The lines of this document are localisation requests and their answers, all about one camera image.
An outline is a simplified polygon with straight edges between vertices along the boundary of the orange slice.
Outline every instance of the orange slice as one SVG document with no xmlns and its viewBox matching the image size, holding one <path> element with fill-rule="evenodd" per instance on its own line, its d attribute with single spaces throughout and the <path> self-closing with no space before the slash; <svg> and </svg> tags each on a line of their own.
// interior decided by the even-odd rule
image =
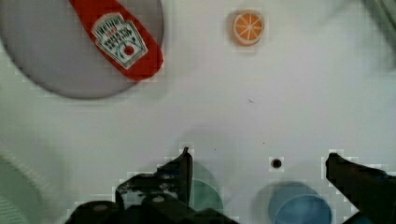
<svg viewBox="0 0 396 224">
<path fill-rule="evenodd" d="M 262 37 L 263 30 L 262 15 L 256 11 L 243 11 L 233 19 L 233 38 L 239 45 L 256 44 Z"/>
</svg>

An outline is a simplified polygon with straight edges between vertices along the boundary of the gray plate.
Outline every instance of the gray plate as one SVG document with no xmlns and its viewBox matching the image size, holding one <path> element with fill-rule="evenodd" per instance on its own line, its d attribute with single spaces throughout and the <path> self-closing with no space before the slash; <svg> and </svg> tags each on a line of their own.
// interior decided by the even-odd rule
<svg viewBox="0 0 396 224">
<path fill-rule="evenodd" d="M 120 2 L 163 42 L 161 0 Z M 15 64 L 48 91 L 93 99 L 134 85 L 97 50 L 67 0 L 0 0 L 0 36 Z"/>
</svg>

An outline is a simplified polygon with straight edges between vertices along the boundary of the blue cup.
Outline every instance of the blue cup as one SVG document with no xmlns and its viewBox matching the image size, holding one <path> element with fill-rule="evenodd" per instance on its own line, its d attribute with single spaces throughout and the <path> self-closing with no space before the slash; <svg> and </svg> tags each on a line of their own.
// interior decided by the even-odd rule
<svg viewBox="0 0 396 224">
<path fill-rule="evenodd" d="M 313 189 L 290 183 L 272 196 L 269 217 L 273 224 L 331 224 L 332 209 Z"/>
</svg>

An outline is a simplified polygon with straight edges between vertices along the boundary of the ketchup bottle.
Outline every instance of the ketchup bottle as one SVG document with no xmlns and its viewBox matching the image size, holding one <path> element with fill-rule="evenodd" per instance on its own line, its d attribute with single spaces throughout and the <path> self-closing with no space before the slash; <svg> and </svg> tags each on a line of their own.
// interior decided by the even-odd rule
<svg viewBox="0 0 396 224">
<path fill-rule="evenodd" d="M 70 0 L 85 31 L 102 54 L 126 77 L 140 81 L 163 64 L 160 46 L 116 0 Z"/>
</svg>

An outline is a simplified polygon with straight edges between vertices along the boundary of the heinz label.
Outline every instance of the heinz label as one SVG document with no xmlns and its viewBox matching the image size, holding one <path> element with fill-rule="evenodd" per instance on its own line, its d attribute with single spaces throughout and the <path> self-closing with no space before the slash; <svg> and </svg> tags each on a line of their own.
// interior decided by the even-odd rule
<svg viewBox="0 0 396 224">
<path fill-rule="evenodd" d="M 148 53 L 148 48 L 131 21 L 120 13 L 104 15 L 93 27 L 96 45 L 125 69 Z"/>
</svg>

